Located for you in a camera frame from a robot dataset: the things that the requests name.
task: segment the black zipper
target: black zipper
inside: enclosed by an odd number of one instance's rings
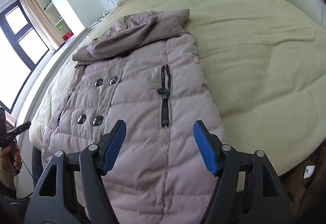
[[[63,107],[63,109],[61,110],[61,112],[60,112],[60,114],[59,114],[59,117],[58,117],[58,125],[59,125],[59,122],[60,122],[60,119],[61,119],[61,115],[62,115],[63,111],[65,110],[65,108],[66,108],[66,105],[67,105],[67,103],[68,103],[68,101],[69,101],[69,98],[70,98],[70,96],[71,96],[71,95],[72,95],[72,93],[71,93],[71,94],[69,94],[69,96],[68,96],[68,99],[67,99],[67,102],[66,102],[65,106]]]
[[[165,87],[165,74],[167,75],[167,88]],[[169,97],[171,93],[171,73],[169,65],[164,65],[161,68],[161,83],[162,87],[157,90],[162,98],[162,113],[161,124],[162,127],[169,127]]]

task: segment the curtain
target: curtain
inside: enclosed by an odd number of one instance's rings
[[[20,0],[20,2],[35,30],[50,51],[53,53],[58,50],[65,41],[45,16],[37,0]]]

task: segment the red object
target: red object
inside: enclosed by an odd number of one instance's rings
[[[73,32],[69,31],[68,33],[66,33],[62,38],[67,41],[69,38],[71,38],[74,35]]]

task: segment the beige bedsheet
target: beige bedsheet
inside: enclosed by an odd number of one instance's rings
[[[326,137],[326,31],[284,0],[129,0],[79,47],[124,15],[182,8],[228,142],[265,151],[279,175],[308,157]],[[70,56],[32,120],[38,148],[74,66]]]

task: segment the power cord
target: power cord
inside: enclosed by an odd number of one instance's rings
[[[111,0],[111,2],[113,3],[113,6],[115,7],[115,4],[114,4],[113,0]]]
[[[30,176],[32,177],[32,179],[33,179],[33,176],[32,176],[32,174],[31,174],[31,172],[29,171],[27,165],[26,165],[25,162],[23,161],[23,159],[22,159],[22,163],[25,165],[25,167],[26,167],[26,169],[27,169],[29,175],[30,175]],[[31,192],[31,193],[30,193],[29,195],[27,195],[26,197],[23,197],[23,198],[17,198],[17,200],[24,200],[24,199],[30,197],[30,196],[33,194],[33,192]]]

